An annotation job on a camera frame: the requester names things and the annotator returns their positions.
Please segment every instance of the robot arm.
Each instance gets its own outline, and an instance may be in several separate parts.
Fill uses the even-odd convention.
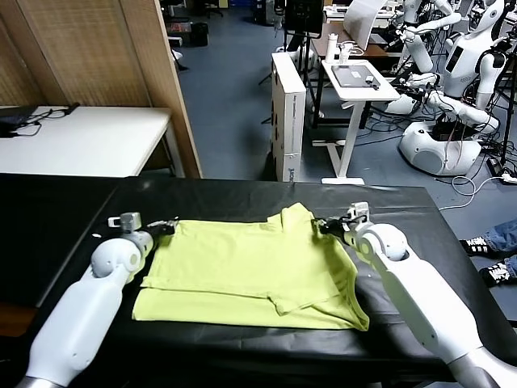
[[[479,64],[479,86],[476,95],[476,108],[486,109],[499,75],[506,64],[506,57],[502,53],[487,53]]]
[[[404,0],[404,23],[418,23],[418,10],[422,5],[422,0]]]
[[[448,0],[433,0],[432,3],[445,17],[432,20],[417,27],[410,26],[401,34],[401,39],[406,43],[406,47],[413,57],[414,63],[423,73],[432,70],[433,62],[420,36],[461,21],[461,14],[454,12]]]
[[[317,224],[323,234],[337,236],[380,273],[386,293],[414,336],[448,365],[463,387],[515,386],[517,368],[483,347],[468,307],[431,264],[417,257],[400,230],[370,222],[368,203],[353,204],[345,217]]]
[[[81,280],[65,291],[32,343],[26,376],[17,388],[66,387],[88,367],[120,307],[122,288],[153,250],[153,238],[175,228],[175,221],[160,221],[139,230],[139,213],[110,222],[123,234],[101,243]]]
[[[442,91],[432,91],[427,103],[433,108],[441,109],[452,115],[452,118],[459,117],[463,124],[474,127],[479,133],[492,133],[499,128],[499,121],[489,115],[485,110],[478,109],[443,95]]]
[[[428,84],[436,85],[439,82],[439,75],[435,73],[424,73],[424,74],[411,74],[407,78],[405,86],[418,89],[419,87],[425,87]]]

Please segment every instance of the black tablecloth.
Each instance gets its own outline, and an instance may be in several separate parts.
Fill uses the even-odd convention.
[[[316,217],[328,217],[342,215],[351,202],[364,200],[371,205],[374,222],[400,228],[414,251],[431,262],[454,288],[474,313],[486,347],[517,364],[517,337],[423,188],[130,178],[121,182],[97,221],[127,211],[141,212],[144,222],[174,216],[265,221],[296,202]],[[66,287],[83,274],[98,243],[90,234],[85,237],[40,309],[33,333]],[[113,363],[120,362],[125,371],[150,373],[154,368],[170,369],[173,365],[215,365],[247,373],[334,375],[339,381],[379,381],[401,375],[450,378],[445,365],[413,337],[385,294],[379,276],[349,253],[359,269],[359,303],[371,318],[368,332],[132,321],[132,306],[141,278],[149,271],[149,258],[146,269],[125,288],[122,306],[94,367],[109,365],[113,372]]]
[[[40,305],[118,183],[0,174],[0,302]]]

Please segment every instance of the white desk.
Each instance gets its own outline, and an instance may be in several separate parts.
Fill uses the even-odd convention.
[[[352,151],[355,145],[355,139],[359,132],[359,124],[361,116],[364,111],[364,107],[367,101],[394,101],[398,99],[400,95],[393,89],[393,87],[386,81],[386,79],[379,74],[379,72],[372,66],[372,64],[365,60],[349,60],[347,65],[364,65],[373,77],[379,82],[378,90],[372,87],[341,87],[338,80],[334,76],[332,66],[337,63],[327,63],[322,61],[323,68],[325,69],[327,76],[332,82],[332,86],[338,93],[339,98],[342,101],[347,101],[349,104],[346,108],[352,108],[352,115],[350,118],[350,124],[348,125],[347,138],[345,140],[339,140],[334,142],[324,141],[313,141],[313,146],[325,146],[329,151],[330,160],[334,167],[334,172],[337,178],[324,178],[322,183],[330,184],[364,184],[361,178],[348,178],[347,171],[350,165]],[[339,157],[336,147],[344,146],[341,158]]]
[[[40,107],[34,114],[48,111]],[[86,108],[41,120],[34,137],[0,138],[0,172],[126,177],[138,175],[164,139],[177,175],[183,174],[168,109]],[[19,130],[34,133],[36,127]]]

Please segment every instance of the wooden wall panel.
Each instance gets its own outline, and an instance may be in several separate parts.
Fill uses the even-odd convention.
[[[0,0],[0,19],[0,104],[169,108],[202,177],[158,0]]]
[[[149,106],[114,0],[18,0],[68,101]]]
[[[0,19],[0,105],[37,105],[43,96]]]
[[[70,105],[57,83],[41,49],[27,24],[16,0],[0,0],[0,15],[5,15],[4,22],[11,39],[23,57],[25,64],[33,74],[44,100],[40,105]]]
[[[172,122],[185,174],[200,178],[200,162],[170,55],[158,0],[120,0],[152,105],[172,110]]]

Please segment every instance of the sneaker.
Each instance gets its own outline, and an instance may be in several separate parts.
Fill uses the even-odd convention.
[[[508,283],[511,281],[510,273],[504,261],[493,265],[492,267],[483,268],[479,270],[479,274],[485,281],[487,287],[494,287],[501,283]]]
[[[495,251],[490,248],[483,237],[471,238],[470,240],[460,240],[461,246],[469,256],[493,256]]]

